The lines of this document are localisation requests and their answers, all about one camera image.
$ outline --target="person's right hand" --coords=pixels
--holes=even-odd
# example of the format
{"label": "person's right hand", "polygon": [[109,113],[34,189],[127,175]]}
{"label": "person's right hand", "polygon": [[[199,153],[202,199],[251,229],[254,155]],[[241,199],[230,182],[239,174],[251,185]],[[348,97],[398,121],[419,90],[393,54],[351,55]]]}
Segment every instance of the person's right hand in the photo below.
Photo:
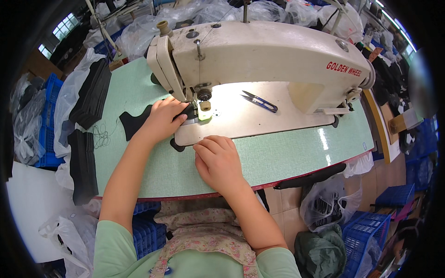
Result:
{"label": "person's right hand", "polygon": [[195,165],[202,179],[211,188],[226,196],[240,187],[250,187],[243,177],[235,144],[218,135],[204,137],[193,145]]}

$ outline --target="red table edge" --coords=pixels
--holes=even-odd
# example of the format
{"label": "red table edge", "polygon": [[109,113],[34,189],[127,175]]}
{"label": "red table edge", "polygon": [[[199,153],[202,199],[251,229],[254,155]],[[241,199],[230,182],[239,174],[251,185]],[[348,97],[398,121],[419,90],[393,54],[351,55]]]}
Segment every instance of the red table edge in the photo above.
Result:
{"label": "red table edge", "polygon": [[[351,160],[354,160],[354,159],[360,158],[360,157],[362,157],[364,155],[367,155],[369,152],[371,152],[371,150],[366,151],[364,153],[361,153],[359,155],[356,155],[356,156],[354,156],[352,158],[349,158],[349,159],[347,159],[345,161],[338,162],[336,164],[347,163],[347,162],[349,162]],[[333,165],[326,166],[324,168],[321,168],[321,169],[318,169],[318,170],[315,170],[315,171],[312,171],[312,172],[309,172],[309,173],[306,173],[306,174],[302,174],[302,175],[299,175],[299,176],[290,177],[290,178],[287,178],[287,179],[284,179],[284,180],[269,182],[269,183],[262,184],[262,185],[255,185],[255,186],[252,186],[251,188],[252,188],[252,190],[259,190],[259,189],[264,189],[264,188],[268,188],[268,187],[273,187],[273,186],[278,185],[278,183],[280,183],[281,181],[291,180],[291,179],[296,178],[296,177],[303,177],[303,176],[315,173],[317,171],[323,170],[323,169],[325,169],[327,167],[331,167]],[[221,196],[221,194],[219,194],[218,192],[214,192],[214,193],[206,193],[206,194],[198,194],[198,195],[187,195],[187,196],[138,198],[138,201],[142,201],[142,202],[146,202],[146,201],[178,201],[178,200],[192,200],[192,199],[211,198],[211,197],[219,197],[219,196]],[[95,197],[93,197],[93,199],[101,200],[102,197],[101,196],[95,196]]]}

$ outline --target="white board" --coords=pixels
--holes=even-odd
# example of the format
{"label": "white board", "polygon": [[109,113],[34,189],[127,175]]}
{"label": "white board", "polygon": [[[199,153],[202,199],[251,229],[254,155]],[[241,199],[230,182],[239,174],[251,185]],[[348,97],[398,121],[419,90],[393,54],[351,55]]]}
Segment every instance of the white board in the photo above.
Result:
{"label": "white board", "polygon": [[36,263],[62,258],[50,240],[39,235],[39,226],[63,208],[74,207],[69,191],[57,183],[54,174],[14,162],[12,178],[6,182],[14,221]]}

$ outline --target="green shirt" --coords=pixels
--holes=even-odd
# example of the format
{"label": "green shirt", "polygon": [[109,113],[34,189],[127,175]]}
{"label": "green shirt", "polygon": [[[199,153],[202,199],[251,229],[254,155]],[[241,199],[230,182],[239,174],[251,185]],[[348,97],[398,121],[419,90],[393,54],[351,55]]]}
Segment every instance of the green shirt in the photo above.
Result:
{"label": "green shirt", "polygon": [[[133,237],[123,226],[99,221],[94,248],[93,277],[148,277],[161,250],[137,260]],[[259,278],[301,278],[292,253],[270,248],[256,257]],[[184,250],[168,261],[166,278],[243,277],[243,267],[230,256]]]}

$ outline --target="hand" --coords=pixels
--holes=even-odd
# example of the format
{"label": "hand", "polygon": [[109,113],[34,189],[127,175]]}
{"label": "hand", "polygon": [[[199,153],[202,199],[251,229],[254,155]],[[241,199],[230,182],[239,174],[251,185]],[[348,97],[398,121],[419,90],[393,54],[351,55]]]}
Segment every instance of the hand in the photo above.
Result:
{"label": "hand", "polygon": [[170,137],[187,119],[185,114],[177,117],[174,121],[172,121],[173,117],[181,113],[188,105],[188,103],[181,103],[172,96],[155,102],[151,108],[150,116],[138,133],[142,133],[143,137],[149,139],[153,144]]}
{"label": "hand", "polygon": [[211,188],[226,196],[240,187],[250,188],[243,177],[235,144],[227,137],[212,135],[193,145],[195,165]]}

